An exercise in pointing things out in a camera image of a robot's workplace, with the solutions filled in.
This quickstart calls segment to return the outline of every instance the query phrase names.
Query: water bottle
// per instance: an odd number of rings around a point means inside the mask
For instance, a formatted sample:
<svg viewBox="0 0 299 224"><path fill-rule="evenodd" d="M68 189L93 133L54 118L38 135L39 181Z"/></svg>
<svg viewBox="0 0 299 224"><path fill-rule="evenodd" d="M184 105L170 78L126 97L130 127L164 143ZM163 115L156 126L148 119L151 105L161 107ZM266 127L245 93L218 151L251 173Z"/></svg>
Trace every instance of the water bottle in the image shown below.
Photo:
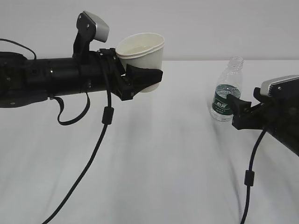
<svg viewBox="0 0 299 224"><path fill-rule="evenodd" d="M212 118L218 121L230 121L233 118L233 112L227 104L226 96L232 94L240 98L242 68L243 58L236 56L230 58L228 67L223 71L217 81L214 99L210 106Z"/></svg>

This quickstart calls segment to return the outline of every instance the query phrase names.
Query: white tablecloth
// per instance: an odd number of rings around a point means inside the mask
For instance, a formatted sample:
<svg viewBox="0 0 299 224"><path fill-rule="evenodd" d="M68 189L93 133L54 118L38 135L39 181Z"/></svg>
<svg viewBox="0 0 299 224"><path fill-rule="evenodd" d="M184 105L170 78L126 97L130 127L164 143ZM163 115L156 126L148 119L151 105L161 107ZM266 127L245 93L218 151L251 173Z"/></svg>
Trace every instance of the white tablecloth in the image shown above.
<svg viewBox="0 0 299 224"><path fill-rule="evenodd" d="M258 130L210 118L225 61L167 61L152 93L115 108L98 155L52 224L237 224ZM299 61L245 61L242 99L262 81L299 74ZM66 96L62 120L85 95ZM106 94L91 94L77 124L60 126L56 101L0 109L0 223L39 224L58 206L88 161L102 129ZM299 222L299 158L266 134L247 224Z"/></svg>

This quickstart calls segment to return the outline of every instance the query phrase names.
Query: white paper cup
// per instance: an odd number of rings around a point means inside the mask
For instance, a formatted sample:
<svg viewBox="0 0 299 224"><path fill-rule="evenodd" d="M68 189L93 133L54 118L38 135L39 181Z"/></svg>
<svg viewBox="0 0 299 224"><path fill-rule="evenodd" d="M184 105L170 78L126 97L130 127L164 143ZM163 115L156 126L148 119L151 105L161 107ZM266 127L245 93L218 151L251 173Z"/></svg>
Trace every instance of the white paper cup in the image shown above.
<svg viewBox="0 0 299 224"><path fill-rule="evenodd" d="M164 37L155 33L140 33L127 37L118 44L115 51L123 67L127 64L143 69L162 69ZM141 92L151 92L159 83Z"/></svg>

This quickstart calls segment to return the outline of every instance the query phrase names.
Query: black robotic arm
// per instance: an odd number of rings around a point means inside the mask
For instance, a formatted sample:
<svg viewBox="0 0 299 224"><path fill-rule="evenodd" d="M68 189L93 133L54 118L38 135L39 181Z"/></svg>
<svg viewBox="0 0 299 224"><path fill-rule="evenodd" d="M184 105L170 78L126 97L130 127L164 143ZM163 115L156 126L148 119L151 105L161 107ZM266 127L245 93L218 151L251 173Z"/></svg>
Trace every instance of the black robotic arm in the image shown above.
<svg viewBox="0 0 299 224"><path fill-rule="evenodd" d="M13 52L0 52L0 108L29 105L56 96L104 91L105 76L111 92L130 100L159 83L163 72L131 65L123 68L115 49L90 51L92 40L105 42L108 25L84 11L77 19L78 34L70 58L27 60Z"/></svg>

